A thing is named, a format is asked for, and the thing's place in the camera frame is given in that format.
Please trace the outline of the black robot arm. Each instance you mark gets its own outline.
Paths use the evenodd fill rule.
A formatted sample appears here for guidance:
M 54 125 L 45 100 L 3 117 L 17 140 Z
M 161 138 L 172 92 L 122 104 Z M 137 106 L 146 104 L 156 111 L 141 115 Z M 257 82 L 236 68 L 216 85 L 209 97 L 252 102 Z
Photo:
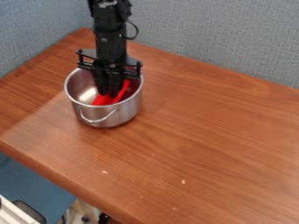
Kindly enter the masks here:
M 130 0 L 87 0 L 94 18 L 95 49 L 79 49 L 78 66 L 90 70 L 102 95 L 117 97 L 126 79 L 139 80 L 143 62 L 127 53 L 127 41 L 139 34 L 130 21 Z

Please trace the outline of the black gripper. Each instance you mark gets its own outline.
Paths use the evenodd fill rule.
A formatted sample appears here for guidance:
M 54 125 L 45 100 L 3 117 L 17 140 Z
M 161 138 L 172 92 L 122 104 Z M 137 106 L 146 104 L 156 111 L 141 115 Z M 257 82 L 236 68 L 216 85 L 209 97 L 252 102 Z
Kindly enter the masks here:
M 125 31 L 98 32 L 95 31 L 97 47 L 94 49 L 79 49 L 79 68 L 90 70 L 98 92 L 109 93 L 113 98 L 118 96 L 125 85 L 125 79 L 139 80 L 143 62 L 127 54 L 127 33 Z

